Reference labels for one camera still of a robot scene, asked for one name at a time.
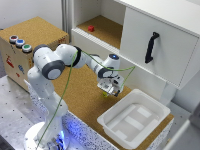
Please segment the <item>black handle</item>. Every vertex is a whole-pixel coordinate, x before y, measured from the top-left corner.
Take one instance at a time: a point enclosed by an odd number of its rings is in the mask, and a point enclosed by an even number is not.
[[[156,38],[158,38],[160,35],[156,32],[153,32],[153,36],[151,37],[150,41],[149,41],[149,45],[147,48],[147,53],[146,53],[146,57],[145,57],[145,63],[148,64],[150,61],[153,60],[153,57],[151,57],[151,53],[153,50],[153,45],[154,45],[154,40]]]

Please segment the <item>wooden box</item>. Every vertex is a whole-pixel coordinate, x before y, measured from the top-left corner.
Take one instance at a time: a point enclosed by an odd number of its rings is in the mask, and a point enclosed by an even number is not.
[[[28,91],[24,79],[28,80],[27,72],[33,66],[33,51],[28,54],[23,53],[22,49],[10,44],[9,37],[12,35],[25,40],[25,44],[31,45],[32,49],[40,44],[46,44],[52,50],[55,50],[59,44],[68,44],[69,35],[40,17],[0,31],[0,50],[5,71],[10,78]]]

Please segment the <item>red object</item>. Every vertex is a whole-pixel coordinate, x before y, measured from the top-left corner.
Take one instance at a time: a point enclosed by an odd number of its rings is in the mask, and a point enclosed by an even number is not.
[[[94,26],[89,26],[88,31],[93,32],[94,31]]]
[[[14,68],[14,65],[12,64],[11,60],[10,60],[10,56],[8,56],[6,62],[12,67]]]
[[[18,77],[20,77],[20,75],[19,75],[18,73],[16,73],[16,75],[17,75]]]

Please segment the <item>green cable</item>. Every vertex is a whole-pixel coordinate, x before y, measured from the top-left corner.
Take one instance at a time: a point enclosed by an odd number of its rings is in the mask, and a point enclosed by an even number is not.
[[[74,63],[74,60],[75,60],[75,57],[76,57],[77,53],[78,53],[78,51],[77,51],[77,52],[74,54],[74,56],[73,56],[73,60],[72,60],[73,63]],[[38,145],[37,145],[36,150],[38,149],[38,147],[39,147],[39,145],[40,145],[40,142],[42,141],[42,138],[44,137],[44,135],[45,135],[47,129],[49,128],[49,126],[50,126],[50,124],[51,124],[51,122],[52,122],[53,119],[55,118],[56,113],[57,113],[57,111],[58,111],[58,108],[59,108],[59,106],[60,106],[60,103],[61,103],[61,101],[62,101],[62,99],[63,99],[63,96],[65,95],[65,92],[66,92],[67,87],[68,87],[68,84],[69,84],[69,79],[70,79],[70,76],[71,76],[73,63],[71,64],[70,71],[69,71],[69,76],[68,76],[68,80],[67,80],[67,84],[66,84],[65,89],[64,89],[64,92],[63,92],[63,94],[62,94],[62,96],[61,96],[61,98],[60,98],[60,101],[59,101],[59,103],[58,103],[58,106],[57,106],[57,108],[56,108],[56,111],[55,111],[55,113],[54,113],[54,115],[53,115],[51,121],[49,122],[48,126],[46,127],[44,133],[42,134],[42,137],[41,137],[40,140],[39,140],[39,143],[38,143]]]
[[[117,70],[117,69],[110,69],[110,68],[107,68],[107,67],[103,66],[103,65],[100,64],[99,62],[97,62],[92,56],[90,56],[90,54],[86,53],[85,51],[82,51],[82,52],[84,52],[85,54],[87,54],[90,58],[92,58],[92,59],[93,59],[96,63],[98,63],[100,66],[102,66],[102,67],[104,67],[104,68],[106,68],[106,69],[108,69],[108,70],[111,70],[111,71],[125,71],[125,70],[132,69],[132,70],[129,72],[129,74],[127,75],[127,77],[125,78],[123,84],[122,84],[121,87],[120,87],[120,90],[121,90],[121,88],[124,86],[126,80],[127,80],[128,77],[130,76],[130,74],[131,74],[131,73],[133,72],[133,70],[135,69],[135,66],[129,67],[129,68],[125,68],[125,69],[118,69],[118,70]],[[74,60],[75,60],[75,57],[76,57],[77,53],[78,53],[78,51],[77,51],[77,52],[74,54],[74,56],[73,56],[73,60],[72,60],[73,63],[74,63]],[[44,135],[45,135],[47,129],[49,128],[50,124],[52,123],[53,119],[55,118],[56,113],[57,113],[57,111],[58,111],[58,108],[59,108],[59,106],[60,106],[60,103],[61,103],[61,101],[62,101],[62,99],[63,99],[63,96],[65,95],[65,92],[66,92],[67,87],[68,87],[68,84],[69,84],[69,79],[70,79],[70,76],[71,76],[71,71],[72,71],[73,63],[71,64],[70,71],[69,71],[69,76],[68,76],[68,80],[67,80],[67,84],[66,84],[65,89],[64,89],[64,91],[63,91],[63,94],[62,94],[62,96],[61,96],[61,99],[60,99],[60,101],[59,101],[59,103],[58,103],[58,106],[57,106],[57,108],[56,108],[56,111],[55,111],[55,113],[54,113],[54,115],[53,115],[51,121],[49,122],[48,126],[46,127],[44,133],[42,134],[42,137],[41,137],[40,140],[39,140],[39,143],[38,143],[38,145],[37,145],[36,150],[38,149],[38,147],[39,147],[39,145],[40,145],[40,143],[41,143],[41,141],[42,141],[42,138],[44,137]]]

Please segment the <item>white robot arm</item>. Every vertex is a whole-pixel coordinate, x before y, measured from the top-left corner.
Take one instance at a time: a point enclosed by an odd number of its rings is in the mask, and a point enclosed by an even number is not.
[[[43,136],[61,99],[54,91],[54,86],[50,80],[58,78],[65,69],[65,66],[71,67],[73,56],[76,52],[77,55],[72,67],[81,68],[86,64],[97,74],[98,87],[108,94],[117,96],[123,90],[124,78],[118,74],[118,71],[107,69],[119,69],[120,59],[117,55],[110,54],[105,61],[101,60],[98,55],[90,55],[96,60],[95,61],[80,48],[75,46],[61,44],[55,51],[52,51],[47,45],[37,46],[33,52],[34,66],[28,71],[28,80],[38,97],[42,99],[49,113],[48,116],[46,116],[45,124],[34,139],[36,143],[38,143]],[[40,142],[40,148],[43,150],[50,149],[51,146],[49,146],[49,143],[55,142],[55,139],[57,139],[56,136],[61,135],[63,131],[62,116],[64,116],[67,111],[67,104],[62,101],[56,116]]]

